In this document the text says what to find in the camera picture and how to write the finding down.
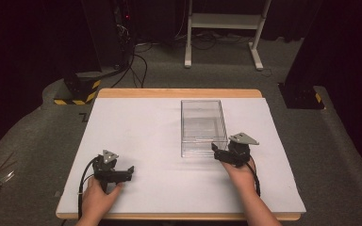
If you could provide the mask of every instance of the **gray carpet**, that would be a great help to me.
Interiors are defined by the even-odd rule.
[[[284,82],[301,42],[261,40],[259,54],[265,70],[255,70],[246,42],[216,44],[208,50],[192,49],[192,67],[184,68],[184,48],[149,45],[137,47],[148,64],[146,88],[259,89],[267,99],[296,184],[307,209],[297,221],[283,225],[362,225],[362,159],[344,130],[327,91],[315,87],[324,110],[287,109],[279,82]],[[205,48],[207,42],[195,41]],[[135,58],[139,77],[143,62]],[[119,75],[102,80],[113,85]],[[60,225],[55,215],[78,145],[86,128],[80,113],[92,105],[54,105],[61,81],[41,94],[44,102],[16,123],[0,141],[0,165],[16,163],[15,176],[0,192],[0,225]],[[133,88],[128,73],[118,88]],[[111,221],[113,225],[158,225],[162,222]],[[64,225],[74,225],[68,220]],[[176,222],[176,225],[230,225],[230,222]]]

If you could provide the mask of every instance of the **black equipment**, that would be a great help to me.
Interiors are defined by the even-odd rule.
[[[214,143],[211,143],[211,150],[214,152],[214,158],[221,162],[231,164],[236,168],[248,166],[255,178],[256,193],[260,196],[260,183],[256,171],[248,164],[251,159],[249,144],[258,145],[258,142],[244,133],[239,133],[230,137],[229,151],[219,149]]]
[[[93,176],[101,182],[102,189],[106,191],[107,183],[120,183],[131,181],[134,166],[127,171],[116,171],[114,167],[119,156],[115,153],[104,150],[104,155],[98,155],[94,158]]]
[[[92,164],[93,176],[100,181],[102,189],[106,192],[107,183],[121,183],[131,181],[132,173],[134,172],[134,166],[127,171],[116,171],[114,167],[117,163],[119,156],[115,153],[111,153],[107,150],[103,151],[103,155],[94,157],[90,163],[86,166],[84,173],[81,177],[80,187],[78,190],[78,218],[82,217],[82,194],[84,191],[83,185],[85,183],[85,174],[88,168]]]

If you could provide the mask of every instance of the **white metal frame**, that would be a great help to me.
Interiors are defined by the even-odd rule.
[[[269,11],[272,0],[266,0],[264,8],[259,15],[238,15],[238,14],[210,14],[210,13],[192,13],[192,0],[189,0],[189,17],[188,17],[188,34],[187,45],[185,51],[185,67],[192,66],[192,48],[191,48],[191,33],[193,27],[205,28],[226,28],[226,29],[250,29],[256,30],[255,39],[249,42],[249,50],[255,62],[255,67],[258,71],[263,70],[260,56],[257,52],[258,41],[266,22],[267,12]]]

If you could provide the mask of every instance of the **transparent acrylic container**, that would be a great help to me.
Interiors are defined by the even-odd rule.
[[[181,101],[181,156],[213,156],[212,142],[222,150],[227,145],[222,102]]]

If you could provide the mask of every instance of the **dark background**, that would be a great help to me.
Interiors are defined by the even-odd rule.
[[[184,26],[180,34],[186,33],[184,1],[129,2],[138,12],[132,19],[140,37],[172,45],[181,24]],[[248,8],[242,0],[233,4],[209,2],[194,1],[194,8],[197,12],[257,13],[263,4],[251,1]],[[325,86],[362,155],[362,1],[321,2],[272,0],[262,39],[305,38],[291,68],[298,74],[290,79],[291,84]],[[46,39],[59,40],[61,53],[74,72],[100,70],[81,3],[0,1],[0,139],[19,119],[41,105],[41,93],[47,85],[63,78]],[[57,33],[47,31],[49,23],[55,25]]]

